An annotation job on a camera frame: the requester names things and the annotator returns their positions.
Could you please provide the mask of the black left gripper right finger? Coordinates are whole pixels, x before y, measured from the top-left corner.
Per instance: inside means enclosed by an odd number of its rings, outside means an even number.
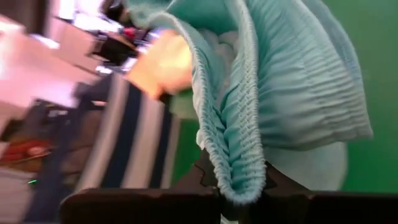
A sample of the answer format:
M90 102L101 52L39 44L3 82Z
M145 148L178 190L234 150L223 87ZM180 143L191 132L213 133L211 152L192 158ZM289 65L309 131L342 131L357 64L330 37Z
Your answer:
M270 163L266 163L266 186L264 191L268 194L294 194L308 191L298 182L287 177Z

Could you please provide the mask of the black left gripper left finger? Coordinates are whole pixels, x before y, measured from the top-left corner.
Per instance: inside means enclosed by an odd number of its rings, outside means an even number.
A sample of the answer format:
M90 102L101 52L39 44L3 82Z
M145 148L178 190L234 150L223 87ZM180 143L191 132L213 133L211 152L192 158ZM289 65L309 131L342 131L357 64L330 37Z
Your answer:
M215 167L210 161L209 153L203 150L199 158L183 176L183 191L204 192L212 190L218 193L220 190L214 169Z

